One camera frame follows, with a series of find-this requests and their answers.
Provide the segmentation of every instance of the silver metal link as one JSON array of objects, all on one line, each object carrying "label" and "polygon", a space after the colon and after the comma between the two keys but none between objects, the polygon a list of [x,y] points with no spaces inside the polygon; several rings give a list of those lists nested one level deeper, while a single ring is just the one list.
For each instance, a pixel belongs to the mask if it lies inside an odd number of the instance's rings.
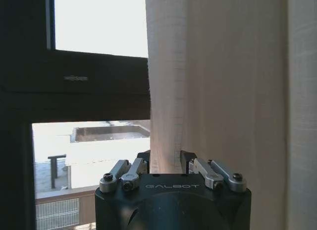
[{"label": "silver metal link", "polygon": [[100,179],[99,189],[102,193],[109,193],[116,190],[117,182],[121,176],[129,171],[131,163],[127,160],[119,160],[112,170]]},{"label": "silver metal link", "polygon": [[244,192],[247,189],[247,181],[239,173],[232,173],[224,164],[219,161],[211,161],[210,167],[224,177],[224,181],[234,192]]},{"label": "silver metal link", "polygon": [[189,173],[200,173],[205,179],[205,186],[212,190],[222,187],[222,175],[214,172],[201,158],[195,158],[194,161],[189,162]]},{"label": "silver metal link", "polygon": [[121,177],[122,188],[124,191],[130,191],[139,186],[139,174],[147,173],[147,162],[143,158],[136,158],[130,170]]}]

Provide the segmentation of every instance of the bolt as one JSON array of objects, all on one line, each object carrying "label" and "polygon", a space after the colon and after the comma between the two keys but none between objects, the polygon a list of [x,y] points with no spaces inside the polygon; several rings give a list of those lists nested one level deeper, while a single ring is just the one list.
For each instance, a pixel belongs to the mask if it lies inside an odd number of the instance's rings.
[{"label": "bolt", "polygon": [[222,182],[216,182],[213,186],[214,191],[221,191],[223,189],[223,184]]},{"label": "bolt", "polygon": [[237,181],[242,181],[243,176],[240,173],[234,173],[233,178]]},{"label": "bolt", "polygon": [[128,191],[132,190],[133,185],[130,181],[127,181],[123,184],[122,188],[124,191],[128,192]]},{"label": "bolt", "polygon": [[104,174],[105,181],[111,181],[113,179],[113,175],[111,173]]}]

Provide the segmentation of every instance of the sheer curtain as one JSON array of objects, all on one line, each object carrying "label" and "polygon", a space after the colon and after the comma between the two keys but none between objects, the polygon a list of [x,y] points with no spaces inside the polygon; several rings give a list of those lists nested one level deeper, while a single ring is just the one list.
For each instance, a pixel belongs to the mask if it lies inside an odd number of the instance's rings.
[{"label": "sheer curtain", "polygon": [[317,229],[317,0],[289,0],[288,229]]},{"label": "sheer curtain", "polygon": [[151,171],[179,151],[252,190],[251,229],[285,228],[287,0],[146,0]]}]

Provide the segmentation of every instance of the window pane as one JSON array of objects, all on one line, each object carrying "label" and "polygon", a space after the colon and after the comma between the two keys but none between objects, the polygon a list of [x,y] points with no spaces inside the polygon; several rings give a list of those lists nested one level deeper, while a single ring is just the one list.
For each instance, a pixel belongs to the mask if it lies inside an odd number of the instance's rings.
[{"label": "window pane", "polygon": [[103,174],[118,160],[133,162],[150,149],[149,120],[34,123],[32,128],[38,230],[94,229],[94,191]]},{"label": "window pane", "polygon": [[58,50],[148,57],[145,0],[54,0]]}]

